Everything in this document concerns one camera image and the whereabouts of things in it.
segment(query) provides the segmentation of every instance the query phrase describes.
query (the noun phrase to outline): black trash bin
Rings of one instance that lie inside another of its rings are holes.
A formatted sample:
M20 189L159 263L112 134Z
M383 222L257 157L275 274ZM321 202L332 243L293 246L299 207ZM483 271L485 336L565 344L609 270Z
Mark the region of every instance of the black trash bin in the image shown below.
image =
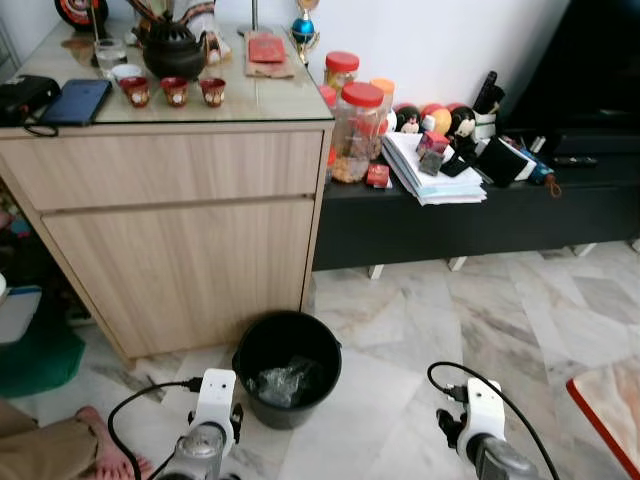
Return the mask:
M342 368L340 343L319 320L300 312L278 312L256 322L244 334L233 356L233 370L249 394L256 417L265 425L287 430L303 424L338 382ZM271 368L286 367L300 356L318 362L322 380L305 391L296 407L284 408L263 401L248 385L258 374Z

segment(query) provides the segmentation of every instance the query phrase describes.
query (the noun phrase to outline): stack of papers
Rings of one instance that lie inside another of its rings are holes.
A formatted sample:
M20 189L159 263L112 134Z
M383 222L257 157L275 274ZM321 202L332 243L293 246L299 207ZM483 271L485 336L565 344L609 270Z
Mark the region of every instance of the stack of papers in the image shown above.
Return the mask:
M420 171L420 157L416 147L421 134L387 133L382 142L382 153L387 163L398 176L404 188L411 193L420 205L442 205L445 203L480 203L486 200L487 193L480 187L482 177L473 169L467 168L457 177L448 177L444 173L432 177ZM445 151L445 162L454 155L451 147Z

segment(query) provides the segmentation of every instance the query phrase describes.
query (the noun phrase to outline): television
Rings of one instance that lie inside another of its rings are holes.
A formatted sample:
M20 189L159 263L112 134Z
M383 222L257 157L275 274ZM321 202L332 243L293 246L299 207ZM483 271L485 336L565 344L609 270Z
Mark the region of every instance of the television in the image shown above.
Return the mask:
M640 133L640 0L573 0L506 127Z

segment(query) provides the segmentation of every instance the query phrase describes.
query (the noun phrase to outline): white wall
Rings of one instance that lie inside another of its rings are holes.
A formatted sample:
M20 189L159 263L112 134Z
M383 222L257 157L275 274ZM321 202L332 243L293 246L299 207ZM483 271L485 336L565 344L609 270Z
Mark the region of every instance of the white wall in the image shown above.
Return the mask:
M53 0L0 0L0 20L21 62L60 21Z
M526 84L569 0L320 0L310 70L322 82L331 50L360 56L360 79L386 76L396 101L471 103L490 70L513 99ZM113 17L131 19L125 0ZM259 0L260 21L290 25L295 0ZM220 22L247 23L251 0L218 0ZM52 0L0 0L0 18L24 59L57 22Z

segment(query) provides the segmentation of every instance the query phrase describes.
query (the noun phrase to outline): person's foot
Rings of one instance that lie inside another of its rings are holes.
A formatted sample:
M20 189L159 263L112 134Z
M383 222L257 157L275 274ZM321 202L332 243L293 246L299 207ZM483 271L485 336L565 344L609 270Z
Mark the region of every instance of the person's foot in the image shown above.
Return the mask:
M131 462L113 443L107 425L100 418L100 414L93 407L84 407L76 413L76 418L91 427L99 442L99 457L96 459L95 475L91 480L134 480ZM142 479L146 480L153 473L149 461L136 456Z

